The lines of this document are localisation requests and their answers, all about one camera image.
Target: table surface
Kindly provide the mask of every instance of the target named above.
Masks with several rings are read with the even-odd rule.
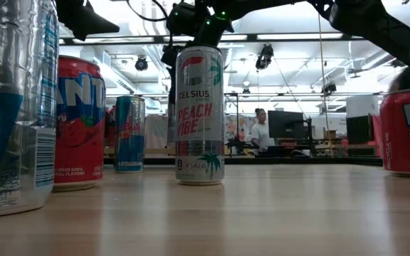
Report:
[[[0,217],[0,255],[410,256],[410,178],[353,165],[226,166],[219,186],[173,169]]]

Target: blue can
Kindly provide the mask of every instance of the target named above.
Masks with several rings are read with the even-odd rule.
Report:
[[[115,115],[115,171],[143,171],[145,100],[137,96],[117,98]]]

